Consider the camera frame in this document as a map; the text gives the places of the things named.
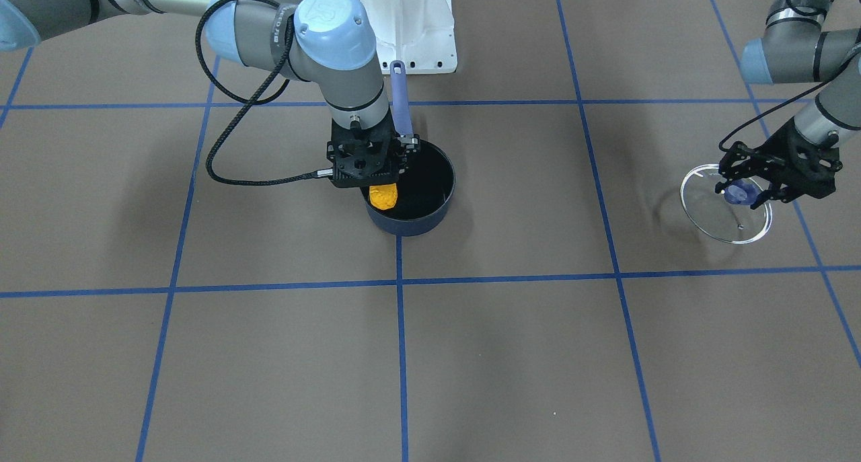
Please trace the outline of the yellow corn cob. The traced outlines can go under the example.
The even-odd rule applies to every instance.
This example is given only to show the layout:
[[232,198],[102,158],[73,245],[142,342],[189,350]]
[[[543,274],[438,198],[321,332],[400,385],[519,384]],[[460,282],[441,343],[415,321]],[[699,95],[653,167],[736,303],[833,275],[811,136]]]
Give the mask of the yellow corn cob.
[[376,210],[393,210],[399,201],[399,186],[396,183],[370,186],[368,201]]

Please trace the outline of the glass pot lid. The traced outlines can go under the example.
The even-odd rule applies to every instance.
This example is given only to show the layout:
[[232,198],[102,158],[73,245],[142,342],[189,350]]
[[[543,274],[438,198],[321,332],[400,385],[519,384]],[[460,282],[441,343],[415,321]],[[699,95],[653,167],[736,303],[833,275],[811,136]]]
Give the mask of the glass pot lid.
[[679,198],[683,211],[702,234],[723,243],[744,245],[759,241],[772,228],[771,205],[753,210],[751,205],[763,187],[754,179],[740,179],[738,195],[714,193],[718,165],[692,168],[683,177]]

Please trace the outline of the dark blue saucepan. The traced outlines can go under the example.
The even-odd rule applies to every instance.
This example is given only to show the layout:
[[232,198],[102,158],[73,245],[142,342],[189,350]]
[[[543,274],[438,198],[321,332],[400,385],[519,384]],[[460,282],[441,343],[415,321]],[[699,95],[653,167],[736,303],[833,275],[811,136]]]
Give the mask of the dark blue saucepan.
[[391,78],[391,112],[394,131],[407,146],[407,164],[396,183],[397,198],[393,208],[379,210],[363,189],[370,219],[387,234],[401,237],[424,235],[436,228],[446,216],[454,195],[455,171],[440,147],[421,139],[413,130],[407,90],[407,64],[389,63]]

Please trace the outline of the brown paper table cover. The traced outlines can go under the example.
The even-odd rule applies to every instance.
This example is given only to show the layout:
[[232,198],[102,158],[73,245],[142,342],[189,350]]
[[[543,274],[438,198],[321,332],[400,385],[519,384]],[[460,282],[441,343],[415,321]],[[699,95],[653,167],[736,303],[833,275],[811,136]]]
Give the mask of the brown paper table cover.
[[679,183],[802,85],[772,0],[454,0],[410,79],[456,170],[426,235],[231,188],[196,20],[2,54],[3,461],[858,461],[859,141],[728,245]]

